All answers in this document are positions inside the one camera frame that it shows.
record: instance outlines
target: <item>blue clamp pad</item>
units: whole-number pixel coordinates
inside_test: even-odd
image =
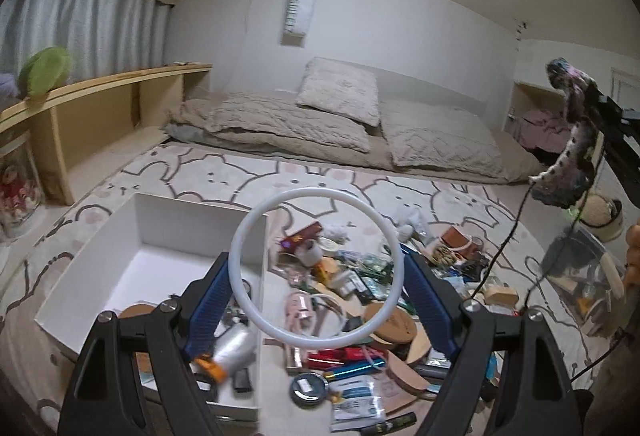
[[[445,281],[442,281],[442,284],[451,286]],[[404,256],[404,288],[431,340],[431,345],[444,353],[449,360],[455,359],[460,347],[454,338],[452,319],[423,270],[410,255]]]
[[[229,304],[231,295],[228,260],[225,260],[191,315],[189,338],[182,349],[189,362],[209,350],[213,334],[218,327],[226,305]]]

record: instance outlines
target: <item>curtain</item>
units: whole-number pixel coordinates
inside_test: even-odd
[[[160,67],[170,9],[155,0],[4,0],[0,72],[17,76],[50,46],[71,54],[68,83]]]

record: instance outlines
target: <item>open white box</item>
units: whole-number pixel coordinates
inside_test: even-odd
[[[89,239],[44,302],[36,322],[72,359],[78,358],[98,313],[120,312],[146,302],[160,304],[180,295],[207,273],[220,252],[228,251],[247,212],[226,205],[204,205],[149,194],[134,194]],[[267,217],[258,220],[242,251],[242,277],[252,299],[262,307],[262,283],[268,267]],[[254,393],[236,394],[230,380],[210,403],[217,416],[240,421],[258,419],[258,369],[249,367]],[[159,400],[155,383],[145,394]]]

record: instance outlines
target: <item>black cable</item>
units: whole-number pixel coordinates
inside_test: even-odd
[[[598,170],[600,169],[600,164],[602,163],[603,160],[604,160],[604,146],[602,146],[602,151],[600,153],[600,157],[598,158],[598,162],[596,163],[595,169],[593,171],[593,182],[595,182],[595,179],[596,179],[596,177],[598,175]],[[588,188],[588,190],[585,192],[585,194],[583,196],[582,203],[580,204],[580,207],[578,208],[578,213],[576,214],[574,220],[571,223],[571,228],[569,228],[569,232],[567,233],[567,235],[564,236],[564,239],[562,239],[562,246],[560,247],[560,250],[556,254],[556,258],[554,259],[554,262],[552,262],[547,267],[547,269],[542,273],[542,275],[540,275],[540,277],[538,277],[538,279],[536,279],[536,281],[534,282],[533,286],[531,286],[527,290],[527,294],[525,295],[525,299],[524,299],[524,304],[522,305],[522,308],[520,309],[520,313],[524,313],[524,311],[526,311],[527,308],[529,307],[529,298],[531,297],[531,292],[534,289],[536,289],[538,286],[540,286],[540,283],[544,279],[546,279],[546,277],[551,273],[553,268],[555,268],[556,264],[558,263],[558,260],[560,259],[560,256],[564,252],[564,249],[566,248],[569,239],[571,239],[571,237],[574,234],[575,226],[578,224],[578,221],[580,221],[580,217],[582,216],[582,212],[584,211],[584,207],[587,205],[587,197],[589,196],[589,190],[591,190],[591,187]]]
[[[515,223],[513,223],[513,228],[511,228],[511,231],[507,235],[507,238],[504,241],[502,241],[500,248],[498,248],[498,251],[495,253],[493,259],[489,263],[489,266],[486,267],[486,271],[484,272],[484,277],[482,277],[480,284],[478,284],[474,292],[471,294],[471,298],[474,298],[476,294],[478,294],[482,286],[484,286],[484,283],[486,282],[486,280],[489,279],[489,274],[491,273],[491,270],[494,267],[495,262],[498,260],[498,257],[500,257],[500,254],[502,253],[504,248],[507,246],[507,244],[513,237],[513,234],[516,232],[516,228],[518,228],[518,223],[520,222],[520,216],[522,215],[522,209],[524,208],[524,204],[527,202],[527,198],[529,197],[529,194],[533,189],[533,185],[535,185],[535,183],[531,183],[529,185],[529,188],[527,189],[527,193],[524,195],[524,197],[522,198],[522,201],[520,202],[520,207],[518,208],[518,213],[516,215]]]
[[[624,339],[626,339],[626,336],[627,336],[627,333],[623,332],[618,337],[618,339],[615,340],[613,342],[613,344],[611,344],[611,347],[601,357],[597,358],[594,362],[591,362],[586,368],[582,369],[578,374],[576,374],[571,379],[571,382],[573,383],[575,380],[578,380],[578,378],[580,378],[584,373],[591,371],[591,369],[595,368],[600,362],[602,362],[605,358],[607,358],[607,356],[609,356],[611,353],[613,353],[615,348],[620,345],[620,342],[622,342]]]

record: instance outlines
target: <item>pink blanket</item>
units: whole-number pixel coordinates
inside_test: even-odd
[[[517,120],[514,137],[524,148],[560,153],[569,141],[571,127],[558,112],[533,109]]]

